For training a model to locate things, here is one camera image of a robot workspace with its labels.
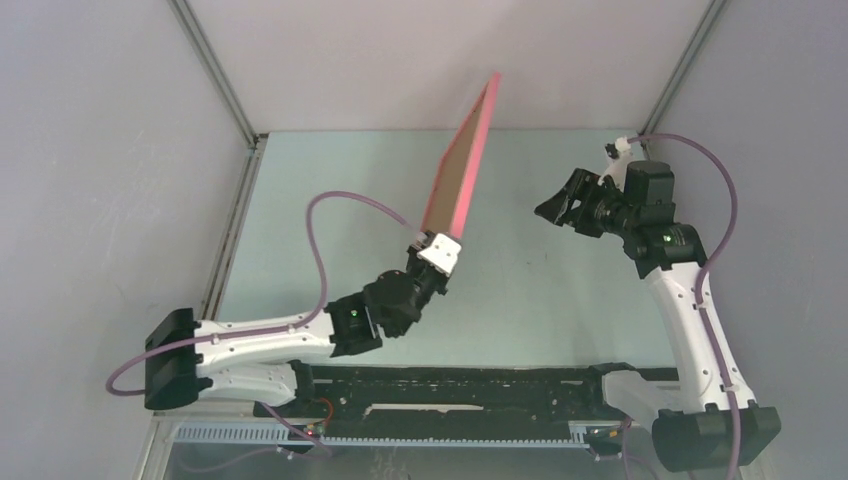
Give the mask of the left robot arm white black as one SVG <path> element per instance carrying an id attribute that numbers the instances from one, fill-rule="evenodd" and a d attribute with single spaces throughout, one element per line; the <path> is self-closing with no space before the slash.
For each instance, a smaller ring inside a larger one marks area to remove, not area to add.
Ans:
<path id="1" fill-rule="evenodd" d="M 434 294 L 445 294 L 460 247 L 409 248 L 405 270 L 389 270 L 363 289 L 302 315 L 223 323 L 172 311 L 147 337 L 144 406 L 173 410 L 200 398 L 281 406 L 304 416 L 316 403 L 311 363 L 376 350 L 407 333 Z"/>

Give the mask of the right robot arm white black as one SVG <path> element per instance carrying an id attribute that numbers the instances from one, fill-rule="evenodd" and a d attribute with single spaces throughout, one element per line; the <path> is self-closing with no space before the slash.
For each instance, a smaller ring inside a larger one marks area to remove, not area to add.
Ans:
<path id="1" fill-rule="evenodd" d="M 782 422 L 759 405 L 723 334 L 712 303 L 707 255 L 694 226 L 676 221 L 675 177 L 662 162 L 633 161 L 623 174 L 577 168 L 535 215 L 578 234 L 622 239 L 663 319 L 679 387 L 663 390 L 628 364 L 596 366 L 581 392 L 585 411 L 614 411 L 648 430 L 670 472 L 751 464 Z"/>

